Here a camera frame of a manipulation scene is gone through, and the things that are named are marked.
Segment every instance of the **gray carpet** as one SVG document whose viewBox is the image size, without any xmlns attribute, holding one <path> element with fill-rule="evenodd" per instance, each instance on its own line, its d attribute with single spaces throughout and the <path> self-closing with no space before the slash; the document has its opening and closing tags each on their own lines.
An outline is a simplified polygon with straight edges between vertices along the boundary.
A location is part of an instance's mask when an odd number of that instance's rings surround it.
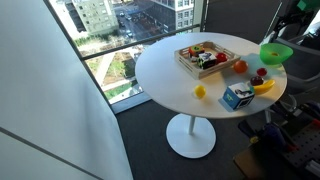
<svg viewBox="0 0 320 180">
<path fill-rule="evenodd" d="M 298 103 L 311 99 L 320 102 L 318 94 L 319 90 L 296 98 Z M 286 96 L 281 99 L 290 102 Z M 237 128 L 242 119 L 209 120 L 217 134 L 214 149 L 203 158 L 188 159 L 174 152 L 166 139 L 167 124 L 175 115 L 152 100 L 116 115 L 135 180 L 243 178 L 233 163 L 233 156 L 249 145 L 248 138 Z M 264 112 L 247 117 L 247 121 L 254 129 L 261 128 Z"/>
</svg>

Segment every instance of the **glass window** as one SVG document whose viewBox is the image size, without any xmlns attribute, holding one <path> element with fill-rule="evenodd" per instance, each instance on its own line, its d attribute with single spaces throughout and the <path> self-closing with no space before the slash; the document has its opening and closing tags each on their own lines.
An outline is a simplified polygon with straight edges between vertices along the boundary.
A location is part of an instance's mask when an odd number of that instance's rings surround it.
<svg viewBox="0 0 320 180">
<path fill-rule="evenodd" d="M 184 5 L 189 6 L 189 0 L 184 0 Z"/>
<path fill-rule="evenodd" d="M 174 0 L 168 0 L 168 6 L 174 7 Z"/>
<path fill-rule="evenodd" d="M 182 0 L 179 0 L 178 1 L 178 7 L 182 7 L 183 6 L 183 1 Z"/>
<path fill-rule="evenodd" d="M 136 0 L 135 5 L 126 5 L 125 8 L 119 8 L 118 4 L 113 4 L 116 1 L 109 0 L 44 2 L 55 11 L 55 19 L 66 29 L 63 32 L 110 104 L 142 91 L 134 74 L 137 58 L 160 39 L 155 36 L 180 33 L 180 28 L 189 25 L 190 18 L 182 19 L 190 17 L 191 13 L 190 10 L 178 12 L 171 8 L 175 3 L 178 7 L 185 3 L 189 5 L 189 0 Z"/>
<path fill-rule="evenodd" d="M 182 19 L 182 13 L 178 13 L 178 19 Z"/>
</svg>

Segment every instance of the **food item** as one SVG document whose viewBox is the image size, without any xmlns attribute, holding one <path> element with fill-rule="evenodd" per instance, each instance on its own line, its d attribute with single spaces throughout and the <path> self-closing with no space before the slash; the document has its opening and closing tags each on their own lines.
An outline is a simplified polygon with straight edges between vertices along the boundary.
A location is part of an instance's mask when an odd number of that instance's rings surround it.
<svg viewBox="0 0 320 180">
<path fill-rule="evenodd" d="M 253 86 L 254 94 L 260 95 L 260 94 L 268 92 L 273 87 L 275 82 L 276 81 L 274 79 L 270 79 L 267 82 L 265 82 L 264 84 L 261 84 L 258 86 Z"/>
<path fill-rule="evenodd" d="M 248 63 L 244 60 L 239 60 L 233 64 L 233 69 L 237 73 L 244 73 L 248 70 Z"/>
<path fill-rule="evenodd" d="M 199 57 L 199 54 L 204 53 L 204 48 L 201 46 L 191 46 L 188 49 L 190 57 Z"/>
<path fill-rule="evenodd" d="M 219 52 L 216 54 L 217 64 L 225 62 L 228 60 L 227 55 L 225 53 Z"/>
<path fill-rule="evenodd" d="M 257 74 L 258 74 L 259 76 L 265 76 L 265 75 L 267 75 L 267 73 L 268 73 L 268 71 L 267 71 L 266 68 L 259 68 L 259 69 L 257 70 Z"/>
<path fill-rule="evenodd" d="M 202 98 L 204 95 L 206 95 L 206 88 L 203 87 L 202 85 L 197 85 L 194 88 L 194 94 L 200 99 Z"/>
<path fill-rule="evenodd" d="M 216 65 L 216 57 L 212 53 L 201 53 L 197 59 L 197 64 L 201 69 L 208 69 Z"/>
<path fill-rule="evenodd" d="M 258 85 L 261 85 L 261 84 L 263 84 L 263 78 L 261 77 L 261 76 L 255 76 L 255 77 L 252 77 L 251 79 L 250 79 L 250 84 L 252 85 L 252 86 L 258 86 Z"/>
</svg>

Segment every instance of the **sidewalk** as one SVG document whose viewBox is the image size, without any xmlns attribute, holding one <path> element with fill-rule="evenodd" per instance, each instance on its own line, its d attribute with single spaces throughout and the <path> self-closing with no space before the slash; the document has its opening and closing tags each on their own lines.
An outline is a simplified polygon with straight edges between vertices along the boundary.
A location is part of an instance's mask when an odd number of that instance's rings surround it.
<svg viewBox="0 0 320 180">
<path fill-rule="evenodd" d="M 95 78 L 100 86 L 103 86 L 104 77 L 107 74 L 109 66 L 113 60 L 115 52 L 103 55 L 103 59 L 99 64 Z"/>
<path fill-rule="evenodd" d="M 136 94 L 138 94 L 138 93 L 140 93 L 142 91 L 143 90 L 140 87 L 140 85 L 136 84 L 133 87 L 131 87 L 131 88 L 127 89 L 126 91 L 124 91 L 123 93 L 121 93 L 121 94 L 109 99 L 109 103 L 113 104 L 115 102 L 118 102 L 118 101 L 121 101 L 123 99 L 126 99 L 126 98 L 128 98 L 130 96 L 136 95 Z"/>
<path fill-rule="evenodd" d="M 134 81 L 136 80 L 136 77 L 132 77 L 132 78 L 128 78 L 128 79 L 124 79 L 124 80 L 121 80 L 121 81 L 117 81 L 115 83 L 111 83 L 111 84 L 108 84 L 108 85 L 105 85 L 105 86 L 102 86 L 101 89 L 102 91 L 108 91 L 110 89 L 113 89 L 113 88 L 116 88 L 116 87 L 119 87 L 121 85 L 124 85 L 124 84 L 127 84 L 131 81 Z"/>
</svg>

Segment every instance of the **wooden tray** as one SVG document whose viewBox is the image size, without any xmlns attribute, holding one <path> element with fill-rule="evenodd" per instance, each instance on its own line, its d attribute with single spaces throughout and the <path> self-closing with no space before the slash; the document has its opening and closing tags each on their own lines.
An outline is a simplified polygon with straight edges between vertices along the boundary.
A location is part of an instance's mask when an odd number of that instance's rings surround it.
<svg viewBox="0 0 320 180">
<path fill-rule="evenodd" d="M 204 41 L 199 44 L 195 44 L 192 46 L 201 46 L 205 49 L 205 52 L 211 52 L 213 55 L 222 52 L 227 55 L 228 60 L 223 63 L 219 63 L 215 66 L 212 66 L 208 69 L 201 69 L 197 63 L 191 62 L 190 55 L 189 55 L 189 47 L 180 49 L 175 51 L 175 60 L 178 64 L 181 65 L 183 69 L 185 69 L 192 77 L 195 79 L 201 79 L 206 76 L 211 75 L 212 73 L 215 73 L 223 68 L 232 66 L 235 62 L 240 60 L 240 56 L 227 50 L 226 48 L 219 46 L 212 41 Z"/>
</svg>

